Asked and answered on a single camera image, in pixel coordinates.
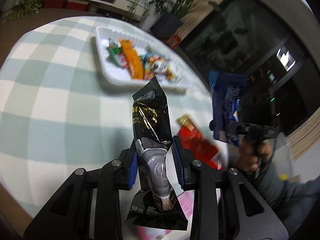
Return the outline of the right forearm grey sleeve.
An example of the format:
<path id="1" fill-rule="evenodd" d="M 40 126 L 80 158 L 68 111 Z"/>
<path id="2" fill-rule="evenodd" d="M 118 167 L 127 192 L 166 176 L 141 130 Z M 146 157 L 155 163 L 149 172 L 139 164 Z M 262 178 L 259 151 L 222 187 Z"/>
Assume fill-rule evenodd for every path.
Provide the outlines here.
<path id="1" fill-rule="evenodd" d="M 270 161 L 261 165 L 255 188 L 284 224 L 289 236 L 302 225 L 319 198 L 319 178 L 306 183 L 280 180 Z"/>

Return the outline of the person's right hand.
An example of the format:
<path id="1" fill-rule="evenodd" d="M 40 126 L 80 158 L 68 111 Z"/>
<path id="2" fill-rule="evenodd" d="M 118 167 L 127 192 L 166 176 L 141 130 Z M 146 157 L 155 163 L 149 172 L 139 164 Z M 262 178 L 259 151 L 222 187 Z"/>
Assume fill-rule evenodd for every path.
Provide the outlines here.
<path id="1" fill-rule="evenodd" d="M 239 156 L 234 162 L 234 166 L 245 172 L 255 172 L 259 169 L 259 159 L 267 162 L 273 153 L 272 146 L 267 140 L 257 145 L 256 141 L 243 138 L 239 147 Z"/>

